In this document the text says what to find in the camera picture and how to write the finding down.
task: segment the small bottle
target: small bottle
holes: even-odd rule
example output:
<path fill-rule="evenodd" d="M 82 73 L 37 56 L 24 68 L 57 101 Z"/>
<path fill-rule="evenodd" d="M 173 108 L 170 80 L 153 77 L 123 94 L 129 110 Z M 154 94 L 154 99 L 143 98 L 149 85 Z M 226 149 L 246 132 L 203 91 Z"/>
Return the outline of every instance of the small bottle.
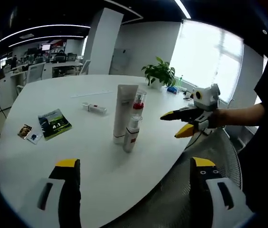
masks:
<path fill-rule="evenodd" d="M 106 108 L 99 107 L 96 104 L 89 104 L 88 102 L 83 102 L 82 106 L 83 106 L 84 109 L 88 110 L 89 112 L 106 114 Z"/>
<path fill-rule="evenodd" d="M 127 153 L 130 153 L 134 148 L 142 119 L 143 118 L 137 114 L 132 115 L 129 125 L 126 128 L 123 149 Z"/>
<path fill-rule="evenodd" d="M 144 90 L 138 89 L 133 102 L 132 114 L 142 115 L 146 97 L 147 93 Z"/>

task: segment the spray bottle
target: spray bottle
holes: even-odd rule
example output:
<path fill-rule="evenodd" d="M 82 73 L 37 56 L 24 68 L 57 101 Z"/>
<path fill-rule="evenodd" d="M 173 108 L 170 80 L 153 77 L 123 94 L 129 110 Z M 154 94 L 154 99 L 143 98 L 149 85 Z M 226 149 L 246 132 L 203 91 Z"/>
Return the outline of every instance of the spray bottle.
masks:
<path fill-rule="evenodd" d="M 133 102 L 133 109 L 131 112 L 132 115 L 134 115 L 134 114 L 137 114 L 140 116 L 142 115 L 146 97 L 147 97 L 146 91 L 144 91 L 142 89 L 137 90 L 135 100 Z"/>
<path fill-rule="evenodd" d="M 134 148 L 142 119 L 143 118 L 137 114 L 132 115 L 129 125 L 126 128 L 123 149 L 127 153 L 130 153 Z"/>

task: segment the ceiling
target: ceiling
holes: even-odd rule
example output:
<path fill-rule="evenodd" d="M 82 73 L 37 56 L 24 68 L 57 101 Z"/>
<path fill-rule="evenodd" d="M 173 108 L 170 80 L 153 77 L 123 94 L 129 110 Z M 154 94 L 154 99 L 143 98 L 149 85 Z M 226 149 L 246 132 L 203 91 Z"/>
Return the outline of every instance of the ceiling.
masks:
<path fill-rule="evenodd" d="M 268 56 L 268 0 L 181 0 L 192 20 L 209 23 L 244 38 L 245 43 Z M 107 7 L 124 14 L 123 23 L 144 21 L 181 21 L 185 18 L 174 0 L 93 0 L 74 4 L 34 4 L 25 2 L 2 7 L 5 17 L 0 24 L 0 39 L 14 32 L 41 25 L 74 24 L 90 26 L 93 16 Z M 19 36 L 32 33 L 33 38 L 57 35 L 86 36 L 88 28 L 46 27 L 16 34 L 0 42 L 0 52 L 20 41 Z"/>

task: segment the pen cap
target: pen cap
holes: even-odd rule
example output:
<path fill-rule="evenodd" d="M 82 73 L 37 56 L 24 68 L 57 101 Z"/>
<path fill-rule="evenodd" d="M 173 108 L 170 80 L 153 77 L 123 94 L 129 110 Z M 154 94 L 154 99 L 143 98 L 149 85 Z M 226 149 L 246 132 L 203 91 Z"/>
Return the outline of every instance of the pen cap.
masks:
<path fill-rule="evenodd" d="M 89 106 L 89 103 L 88 102 L 83 102 L 82 103 L 83 109 L 88 110 L 88 106 Z"/>

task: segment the window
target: window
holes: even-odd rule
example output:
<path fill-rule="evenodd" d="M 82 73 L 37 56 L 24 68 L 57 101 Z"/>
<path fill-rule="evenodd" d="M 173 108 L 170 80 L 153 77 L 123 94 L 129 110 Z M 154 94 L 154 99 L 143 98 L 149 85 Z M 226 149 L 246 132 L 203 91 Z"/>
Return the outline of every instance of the window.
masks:
<path fill-rule="evenodd" d="M 259 96 L 257 96 L 256 102 L 254 104 L 256 105 L 256 104 L 259 104 L 261 102 L 262 102 L 261 99 L 259 98 Z"/>
<path fill-rule="evenodd" d="M 184 20 L 171 67 L 176 77 L 195 86 L 217 83 L 220 98 L 228 103 L 238 81 L 242 56 L 243 39 L 215 26 Z"/>
<path fill-rule="evenodd" d="M 85 37 L 85 40 L 83 41 L 83 46 L 82 46 L 82 51 L 81 51 L 81 55 L 82 55 L 82 56 L 85 55 L 87 38 L 88 38 L 88 36 L 86 36 L 86 37 Z"/>
<path fill-rule="evenodd" d="M 0 68 L 2 69 L 6 65 L 7 57 L 0 59 Z"/>
<path fill-rule="evenodd" d="M 263 72 L 265 70 L 265 67 L 267 65 L 267 62 L 268 62 L 268 58 L 266 56 L 264 56 L 264 58 L 263 58 Z"/>

